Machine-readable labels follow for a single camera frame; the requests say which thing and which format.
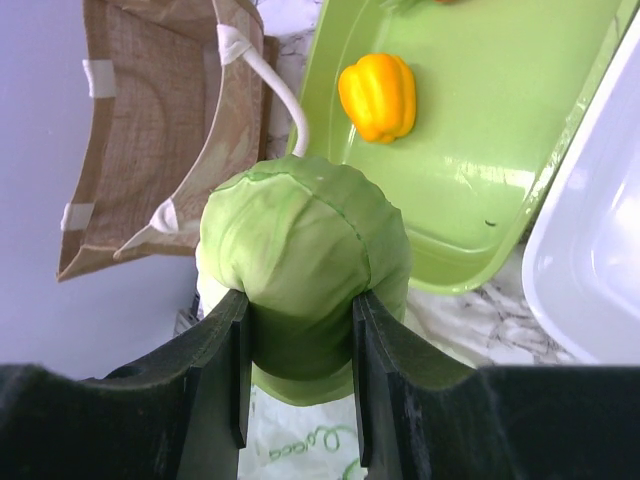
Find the green avocado print plastic bag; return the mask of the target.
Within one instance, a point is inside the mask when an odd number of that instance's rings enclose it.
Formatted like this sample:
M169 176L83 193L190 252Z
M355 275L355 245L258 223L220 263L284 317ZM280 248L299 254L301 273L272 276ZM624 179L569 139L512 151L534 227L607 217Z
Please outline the green avocado print plastic bag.
M228 292L206 273L196 253L197 291L202 313L210 313ZM454 347L429 332L426 300L434 295L410 289L404 324L449 357L469 366L483 363L479 354ZM370 479L357 453L354 395L314 406L288 405L251 386L249 444L241 450L238 479Z

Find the yellow toy bell pepper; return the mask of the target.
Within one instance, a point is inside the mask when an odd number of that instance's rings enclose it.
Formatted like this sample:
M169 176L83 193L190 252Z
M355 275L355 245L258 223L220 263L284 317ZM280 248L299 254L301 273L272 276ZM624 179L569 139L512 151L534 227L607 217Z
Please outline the yellow toy bell pepper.
M391 143L414 127L415 78L397 55L371 53L361 57L340 74L338 93L347 117L369 143Z

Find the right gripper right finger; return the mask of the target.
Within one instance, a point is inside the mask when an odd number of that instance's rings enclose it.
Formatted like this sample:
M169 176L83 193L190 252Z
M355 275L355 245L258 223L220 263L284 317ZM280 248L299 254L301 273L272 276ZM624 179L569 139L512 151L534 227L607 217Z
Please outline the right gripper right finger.
M635 367L472 369L355 298L360 462L371 479L635 479Z

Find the green toy cabbage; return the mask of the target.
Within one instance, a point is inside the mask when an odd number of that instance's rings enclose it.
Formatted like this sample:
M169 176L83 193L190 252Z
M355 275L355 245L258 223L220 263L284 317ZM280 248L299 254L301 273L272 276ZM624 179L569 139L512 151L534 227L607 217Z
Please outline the green toy cabbage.
M198 291L250 304L252 380L312 406L351 394L352 303L373 292L402 320L411 247L401 212L350 166L289 155L217 187L200 222Z

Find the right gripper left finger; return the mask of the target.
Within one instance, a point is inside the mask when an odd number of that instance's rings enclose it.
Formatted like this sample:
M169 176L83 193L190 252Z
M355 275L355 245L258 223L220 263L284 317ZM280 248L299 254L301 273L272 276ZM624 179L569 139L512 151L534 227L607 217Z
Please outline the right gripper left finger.
M190 329L102 379L1 368L5 479L233 479L247 442L250 320L228 292Z

